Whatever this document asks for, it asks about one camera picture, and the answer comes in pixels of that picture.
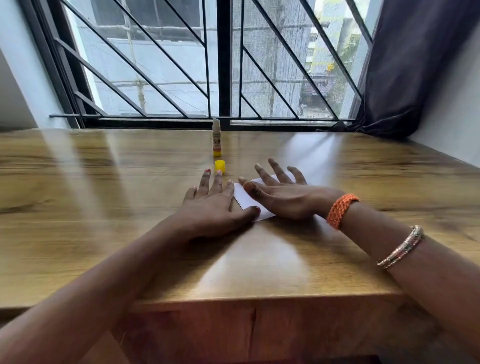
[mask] dark purple curtain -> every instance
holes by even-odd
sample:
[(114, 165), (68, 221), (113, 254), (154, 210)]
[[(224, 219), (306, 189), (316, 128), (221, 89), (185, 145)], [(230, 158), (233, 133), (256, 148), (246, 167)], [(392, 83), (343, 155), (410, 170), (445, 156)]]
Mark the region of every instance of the dark purple curtain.
[(384, 0), (364, 100), (349, 131), (406, 138), (480, 18), (480, 0)]

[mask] glue stick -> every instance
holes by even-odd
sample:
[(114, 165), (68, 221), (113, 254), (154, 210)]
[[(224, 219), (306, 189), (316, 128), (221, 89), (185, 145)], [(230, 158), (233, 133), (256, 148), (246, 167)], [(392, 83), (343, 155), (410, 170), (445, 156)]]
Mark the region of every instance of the glue stick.
[(219, 157), (222, 155), (222, 143), (220, 139), (220, 120), (216, 118), (213, 118), (212, 136), (213, 136), (213, 156)]

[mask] forearm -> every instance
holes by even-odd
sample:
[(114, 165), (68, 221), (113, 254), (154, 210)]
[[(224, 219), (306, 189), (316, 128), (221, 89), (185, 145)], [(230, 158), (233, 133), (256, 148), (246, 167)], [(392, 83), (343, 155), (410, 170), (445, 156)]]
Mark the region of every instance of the forearm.
[[(378, 261), (405, 240), (411, 227), (355, 202), (345, 213), (340, 230)], [(425, 237), (388, 272), (406, 293), (480, 358), (480, 268), (477, 265)]]
[(128, 309), (172, 245), (188, 239), (172, 220), (154, 229), (160, 233), (140, 237), (4, 327), (0, 363), (78, 361)]

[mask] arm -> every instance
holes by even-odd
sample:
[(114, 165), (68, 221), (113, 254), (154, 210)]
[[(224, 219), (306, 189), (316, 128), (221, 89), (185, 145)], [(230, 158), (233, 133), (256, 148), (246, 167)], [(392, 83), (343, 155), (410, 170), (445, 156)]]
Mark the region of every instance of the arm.
[(1, 364), (76, 363), (119, 319), (160, 269), (170, 250), (198, 236), (222, 235), (258, 210), (229, 212), (233, 183), (187, 191), (179, 211), (0, 330)]
[[(255, 165), (265, 185), (239, 178), (247, 193), (273, 213), (287, 218), (312, 214), (326, 218), (344, 192), (308, 186), (293, 167), (296, 183), (269, 159), (278, 180)], [(402, 224), (366, 204), (354, 202), (345, 213), (340, 230), (375, 260), (387, 257), (410, 234)], [(402, 260), (389, 268), (402, 289), (480, 359), (480, 267), (427, 236)]]

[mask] yellow cap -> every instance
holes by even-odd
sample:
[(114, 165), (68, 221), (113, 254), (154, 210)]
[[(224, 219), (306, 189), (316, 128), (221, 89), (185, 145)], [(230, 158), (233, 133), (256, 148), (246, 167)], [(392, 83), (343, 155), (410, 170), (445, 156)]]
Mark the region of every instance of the yellow cap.
[(222, 173), (225, 173), (225, 161), (224, 160), (216, 160), (215, 161), (215, 170), (221, 170)]

